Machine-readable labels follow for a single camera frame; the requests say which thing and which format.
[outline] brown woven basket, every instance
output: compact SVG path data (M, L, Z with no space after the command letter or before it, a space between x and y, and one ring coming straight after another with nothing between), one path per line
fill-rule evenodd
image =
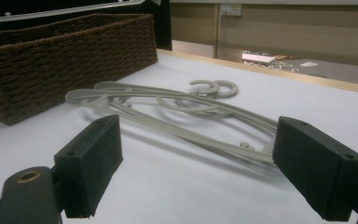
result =
M70 90L157 60L151 15L92 14L0 32L0 121L30 118L62 103Z

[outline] wall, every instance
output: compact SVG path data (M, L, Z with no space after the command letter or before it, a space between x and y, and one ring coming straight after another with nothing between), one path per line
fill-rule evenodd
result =
M241 17L220 17L216 4L171 3L171 13L172 39L224 59L249 49L358 65L358 6L242 5Z

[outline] table surface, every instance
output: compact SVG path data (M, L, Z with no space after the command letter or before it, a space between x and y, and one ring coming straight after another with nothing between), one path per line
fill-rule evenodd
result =
M197 79L235 82L221 100L270 119L304 120L358 152L358 85L305 77L164 50L158 62L119 82L190 91ZM153 99L134 107L189 130L257 148L268 140L230 119L213 122L161 108ZM0 123L0 194L20 170L54 165L53 156L105 114L62 104L13 126ZM326 223L278 170L221 158L158 130L120 120L124 161L95 217L63 223ZM352 213L350 223L355 223Z

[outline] wicker basket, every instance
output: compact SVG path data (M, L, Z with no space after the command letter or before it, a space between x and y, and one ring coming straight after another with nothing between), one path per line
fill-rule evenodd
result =
M70 90L157 60L151 15L92 14L0 32L0 121L30 118L62 103Z

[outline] white table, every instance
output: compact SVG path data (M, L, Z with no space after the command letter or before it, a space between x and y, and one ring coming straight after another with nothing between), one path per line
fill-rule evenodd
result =
M240 92L223 102L271 119L302 119L358 152L356 85L163 50L158 58L158 63L119 82L188 91L188 82L195 79L230 80ZM162 119L181 121L182 127L223 141L238 140L228 138L231 134L215 123L150 104L140 106ZM14 173L33 166L52 167L54 154L101 116L63 104L11 127L0 124L0 194ZM63 223L326 223L279 171L242 166L124 119L120 125L124 161L96 217L62 215ZM263 141L252 143L258 146ZM356 217L353 213L351 223Z

